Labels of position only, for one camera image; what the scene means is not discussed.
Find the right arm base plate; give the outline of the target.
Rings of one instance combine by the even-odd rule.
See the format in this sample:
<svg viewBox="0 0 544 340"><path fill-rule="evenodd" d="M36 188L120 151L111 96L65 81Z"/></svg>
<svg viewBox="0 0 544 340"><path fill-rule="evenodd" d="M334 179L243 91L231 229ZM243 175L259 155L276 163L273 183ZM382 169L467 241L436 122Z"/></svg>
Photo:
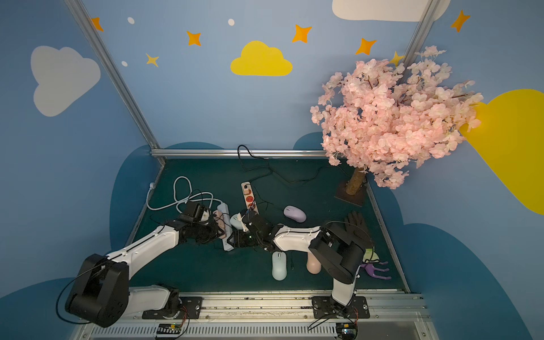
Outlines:
<svg viewBox="0 0 544 340"><path fill-rule="evenodd" d="M313 296L311 306L315 319L369 319L370 308L364 296L353 296L351 302L344 306L331 296Z"/></svg>

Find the white power strip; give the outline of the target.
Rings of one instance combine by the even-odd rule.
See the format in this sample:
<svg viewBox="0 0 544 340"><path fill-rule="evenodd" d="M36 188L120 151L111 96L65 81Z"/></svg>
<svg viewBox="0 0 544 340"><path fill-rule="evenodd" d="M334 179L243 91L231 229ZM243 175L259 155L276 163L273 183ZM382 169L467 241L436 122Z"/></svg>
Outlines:
<svg viewBox="0 0 544 340"><path fill-rule="evenodd" d="M226 203L219 204L217 210L214 211L214 215L215 221L221 230L220 239L222 240L223 250L231 252L234 247L228 242L228 239L232 235L228 205Z"/></svg>

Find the pink wireless mouse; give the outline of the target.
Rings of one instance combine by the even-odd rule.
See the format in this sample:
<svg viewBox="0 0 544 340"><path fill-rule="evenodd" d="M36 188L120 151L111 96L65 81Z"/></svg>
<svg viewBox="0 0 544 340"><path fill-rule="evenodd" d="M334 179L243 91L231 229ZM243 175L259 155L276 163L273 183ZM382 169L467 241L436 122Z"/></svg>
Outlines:
<svg viewBox="0 0 544 340"><path fill-rule="evenodd" d="M321 263L312 253L307 254L306 267L307 267L307 270L313 275L317 275L318 273L321 272L321 269L322 269Z"/></svg>

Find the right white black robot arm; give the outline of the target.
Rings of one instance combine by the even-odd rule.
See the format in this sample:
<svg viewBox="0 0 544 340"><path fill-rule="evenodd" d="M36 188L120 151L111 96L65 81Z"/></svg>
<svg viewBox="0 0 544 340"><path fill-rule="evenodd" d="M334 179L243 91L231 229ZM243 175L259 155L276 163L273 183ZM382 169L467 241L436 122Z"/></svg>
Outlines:
<svg viewBox="0 0 544 340"><path fill-rule="evenodd" d="M325 270L333 278L332 300L351 303L366 249L361 238L340 221L313 228L273 225L255 211L238 213L225 223L225 241L234 248L260 247L272 253L274 270L286 265L287 252L306 253L310 270Z"/></svg>

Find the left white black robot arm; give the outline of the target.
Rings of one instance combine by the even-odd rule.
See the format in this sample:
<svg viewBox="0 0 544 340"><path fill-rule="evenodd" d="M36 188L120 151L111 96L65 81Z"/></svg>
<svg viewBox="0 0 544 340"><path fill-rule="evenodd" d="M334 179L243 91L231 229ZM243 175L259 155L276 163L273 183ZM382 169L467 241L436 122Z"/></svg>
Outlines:
<svg viewBox="0 0 544 340"><path fill-rule="evenodd" d="M65 312L100 327L110 327L128 314L150 311L165 318L179 316L179 291L166 286L130 287L139 270L187 239L202 243L225 235L213 216L183 218L158 226L147 236L107 255L87 257L67 294Z"/></svg>

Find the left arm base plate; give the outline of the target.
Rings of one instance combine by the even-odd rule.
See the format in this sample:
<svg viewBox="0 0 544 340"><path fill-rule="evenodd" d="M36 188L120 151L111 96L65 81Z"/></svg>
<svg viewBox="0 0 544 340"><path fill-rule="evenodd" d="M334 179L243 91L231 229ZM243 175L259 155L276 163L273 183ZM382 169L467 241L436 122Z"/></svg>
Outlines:
<svg viewBox="0 0 544 340"><path fill-rule="evenodd" d="M202 310L202 297L174 297L161 310L146 310L143 320L197 320Z"/></svg>

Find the light blue wireless mouse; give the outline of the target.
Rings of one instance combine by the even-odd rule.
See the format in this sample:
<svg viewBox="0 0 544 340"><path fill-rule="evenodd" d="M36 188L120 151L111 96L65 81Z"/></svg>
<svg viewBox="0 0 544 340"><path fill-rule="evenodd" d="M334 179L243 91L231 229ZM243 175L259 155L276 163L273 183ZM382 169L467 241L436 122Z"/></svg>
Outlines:
<svg viewBox="0 0 544 340"><path fill-rule="evenodd" d="M287 276L287 256L284 252L272 253L272 276L275 280L283 281Z"/></svg>

